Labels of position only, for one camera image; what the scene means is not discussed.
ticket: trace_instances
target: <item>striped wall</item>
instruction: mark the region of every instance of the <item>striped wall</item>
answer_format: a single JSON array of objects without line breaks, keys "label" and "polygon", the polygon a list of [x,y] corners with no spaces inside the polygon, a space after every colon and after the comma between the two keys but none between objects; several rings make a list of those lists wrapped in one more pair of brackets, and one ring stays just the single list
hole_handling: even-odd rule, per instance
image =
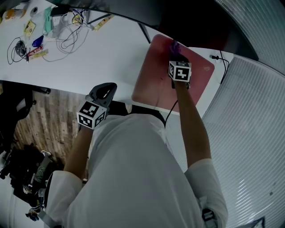
[{"label": "striped wall", "polygon": [[235,57],[203,117],[228,205],[227,227],[285,221],[285,78]]}]

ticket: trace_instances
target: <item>shoe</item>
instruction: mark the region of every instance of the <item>shoe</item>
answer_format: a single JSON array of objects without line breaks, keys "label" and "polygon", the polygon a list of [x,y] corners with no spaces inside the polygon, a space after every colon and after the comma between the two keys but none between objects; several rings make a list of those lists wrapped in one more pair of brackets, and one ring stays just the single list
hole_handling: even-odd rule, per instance
[{"label": "shoe", "polygon": [[128,112],[128,114],[130,114],[132,112],[133,105],[127,105],[125,103],[125,106],[126,106],[126,111]]},{"label": "shoe", "polygon": [[42,153],[44,156],[47,155],[48,157],[49,157],[50,155],[52,155],[50,152],[45,151],[45,150],[42,150],[41,153]]},{"label": "shoe", "polygon": [[31,190],[31,188],[30,188],[29,186],[24,185],[24,186],[23,186],[23,192],[24,192],[25,194],[31,194],[31,193],[32,193],[32,190]]}]

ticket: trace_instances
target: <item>green object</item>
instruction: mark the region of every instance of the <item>green object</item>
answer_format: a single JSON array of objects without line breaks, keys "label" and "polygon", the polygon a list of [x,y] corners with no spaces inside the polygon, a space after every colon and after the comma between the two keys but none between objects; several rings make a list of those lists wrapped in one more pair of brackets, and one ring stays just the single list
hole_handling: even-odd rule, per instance
[{"label": "green object", "polygon": [[51,13],[52,9],[50,7],[45,9],[45,31],[49,33],[52,30],[52,20]]}]

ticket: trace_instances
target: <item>blue object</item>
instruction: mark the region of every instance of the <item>blue object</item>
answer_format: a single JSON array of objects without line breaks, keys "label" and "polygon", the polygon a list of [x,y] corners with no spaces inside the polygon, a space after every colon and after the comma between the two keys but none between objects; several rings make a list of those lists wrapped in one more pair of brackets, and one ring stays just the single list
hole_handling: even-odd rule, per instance
[{"label": "blue object", "polygon": [[37,39],[32,43],[32,46],[33,46],[34,48],[40,47],[40,45],[41,45],[42,42],[43,42],[43,39],[44,39],[44,36],[41,36],[41,37],[37,38]]}]

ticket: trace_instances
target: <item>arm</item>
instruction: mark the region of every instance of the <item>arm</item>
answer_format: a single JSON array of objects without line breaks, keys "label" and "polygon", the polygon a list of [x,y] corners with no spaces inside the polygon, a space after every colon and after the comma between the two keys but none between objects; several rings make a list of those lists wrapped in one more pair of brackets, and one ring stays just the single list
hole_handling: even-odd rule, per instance
[{"label": "arm", "polygon": [[205,126],[185,83],[175,82],[175,88],[189,167],[185,172],[185,176],[199,202],[203,197],[206,197],[204,206],[201,206],[202,209],[212,210],[215,214],[217,227],[225,228],[228,220],[228,210],[212,163]]},{"label": "arm", "polygon": [[81,126],[64,166],[64,171],[83,179],[92,135],[92,129]]},{"label": "arm", "polygon": [[187,164],[211,158],[210,144],[205,126],[184,82],[174,81]]}]

